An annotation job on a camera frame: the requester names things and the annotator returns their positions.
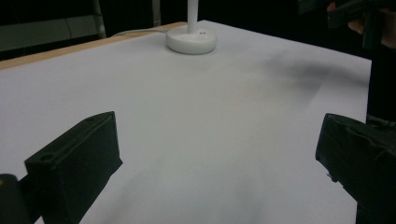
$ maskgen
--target table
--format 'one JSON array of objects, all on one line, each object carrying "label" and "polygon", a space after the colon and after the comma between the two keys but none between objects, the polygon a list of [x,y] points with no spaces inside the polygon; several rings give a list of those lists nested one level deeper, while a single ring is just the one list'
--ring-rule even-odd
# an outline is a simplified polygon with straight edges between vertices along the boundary
[{"label": "table", "polygon": [[354,223],[315,150],[326,113],[364,121],[370,61],[198,24],[206,55],[152,34],[0,70],[0,172],[111,110],[124,164],[81,223]]}]

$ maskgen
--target white paper sheet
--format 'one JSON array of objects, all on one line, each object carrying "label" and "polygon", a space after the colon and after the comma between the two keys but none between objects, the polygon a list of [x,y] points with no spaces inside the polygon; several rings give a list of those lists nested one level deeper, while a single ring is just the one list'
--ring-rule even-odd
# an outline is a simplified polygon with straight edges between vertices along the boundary
[{"label": "white paper sheet", "polygon": [[365,119],[370,61],[198,24],[206,55],[154,34],[0,70],[0,173],[115,111],[124,164],[81,223],[354,223],[315,150],[325,113]]}]

